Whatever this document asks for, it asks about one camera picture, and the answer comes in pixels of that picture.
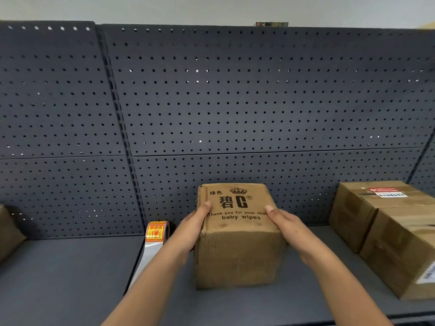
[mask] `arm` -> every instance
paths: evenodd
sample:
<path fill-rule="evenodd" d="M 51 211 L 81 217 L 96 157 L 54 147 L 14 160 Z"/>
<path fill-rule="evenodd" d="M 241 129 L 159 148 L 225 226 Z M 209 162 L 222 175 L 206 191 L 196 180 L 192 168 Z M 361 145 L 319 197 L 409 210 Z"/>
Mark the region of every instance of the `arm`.
<path fill-rule="evenodd" d="M 102 326 L 155 326 L 159 323 L 178 269 L 186 263 L 210 206 L 210 202 L 206 202 L 196 213 L 182 220 Z"/>
<path fill-rule="evenodd" d="M 266 212 L 314 271 L 338 326 L 392 326 L 355 276 L 297 216 L 271 206 Z"/>

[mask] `cardboard box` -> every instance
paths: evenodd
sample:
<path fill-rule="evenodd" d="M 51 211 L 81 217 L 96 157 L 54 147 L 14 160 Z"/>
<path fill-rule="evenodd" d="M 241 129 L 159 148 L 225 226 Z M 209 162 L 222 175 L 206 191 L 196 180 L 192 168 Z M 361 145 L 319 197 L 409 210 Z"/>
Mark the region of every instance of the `cardboard box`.
<path fill-rule="evenodd" d="M 340 183 L 329 223 L 360 252 L 379 208 L 435 205 L 435 198 L 402 181 Z"/>
<path fill-rule="evenodd" d="M 7 258 L 25 238 L 15 226 L 7 209 L 0 205 L 0 262 Z"/>
<path fill-rule="evenodd" d="M 402 300 L 435 297 L 435 206 L 379 209 L 360 253 Z"/>
<path fill-rule="evenodd" d="M 211 201 L 195 246 L 199 289 L 271 283 L 286 241 L 266 214 L 276 208 L 264 184 L 204 184 L 198 206 Z"/>

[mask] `orange sticker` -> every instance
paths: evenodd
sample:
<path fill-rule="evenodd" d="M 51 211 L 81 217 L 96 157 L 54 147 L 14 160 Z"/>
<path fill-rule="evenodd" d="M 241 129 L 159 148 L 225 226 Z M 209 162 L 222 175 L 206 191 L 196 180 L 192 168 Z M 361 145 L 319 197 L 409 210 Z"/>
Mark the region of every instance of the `orange sticker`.
<path fill-rule="evenodd" d="M 145 237 L 146 242 L 162 242 L 164 241 L 165 221 L 153 221 L 147 226 Z"/>

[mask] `shelf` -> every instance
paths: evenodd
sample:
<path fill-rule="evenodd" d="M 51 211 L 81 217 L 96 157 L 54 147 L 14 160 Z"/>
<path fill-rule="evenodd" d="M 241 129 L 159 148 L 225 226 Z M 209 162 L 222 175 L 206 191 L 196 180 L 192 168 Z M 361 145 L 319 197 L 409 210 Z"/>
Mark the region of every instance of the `shelf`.
<path fill-rule="evenodd" d="M 435 300 L 397 299 L 329 226 L 312 230 L 341 258 L 386 315 L 394 318 L 435 311 Z M 190 256 L 176 279 L 161 325 L 275 326 L 325 323 L 332 319 L 313 272 L 288 247 L 273 284 L 246 288 L 195 290 Z"/>
<path fill-rule="evenodd" d="M 143 236 L 26 241 L 0 266 L 2 325 L 100 325 L 122 299 Z"/>

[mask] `finger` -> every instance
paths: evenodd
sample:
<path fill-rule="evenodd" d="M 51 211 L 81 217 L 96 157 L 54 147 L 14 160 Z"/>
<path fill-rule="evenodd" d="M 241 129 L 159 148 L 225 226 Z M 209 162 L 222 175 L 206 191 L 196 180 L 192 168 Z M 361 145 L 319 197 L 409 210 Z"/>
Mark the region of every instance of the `finger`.
<path fill-rule="evenodd" d="M 269 218 L 273 221 L 273 223 L 278 225 L 278 227 L 280 229 L 285 226 L 285 223 L 287 222 L 287 220 L 281 214 L 279 209 L 274 209 L 272 206 L 267 205 L 266 206 L 266 213 L 269 216 Z"/>
<path fill-rule="evenodd" d="M 210 209 L 211 209 L 211 202 L 210 201 L 204 202 L 201 206 L 199 206 L 195 215 L 192 216 L 192 219 L 194 219 L 195 222 L 202 224 L 205 216 L 210 212 Z"/>
<path fill-rule="evenodd" d="M 192 218 L 193 215 L 195 215 L 196 210 L 193 210 L 193 212 L 191 212 L 189 215 L 187 215 L 185 218 L 183 218 L 181 221 L 182 222 L 187 222 L 189 219 Z"/>
<path fill-rule="evenodd" d="M 287 212 L 287 211 L 285 211 L 285 210 L 280 209 L 279 211 L 280 211 L 281 214 L 282 214 L 286 219 L 288 219 L 289 221 L 297 222 L 297 221 L 300 221 L 300 220 L 301 220 L 301 219 L 300 219 L 299 217 L 297 217 L 296 215 L 293 215 L 293 214 L 291 214 L 291 213 L 289 213 L 289 212 Z"/>

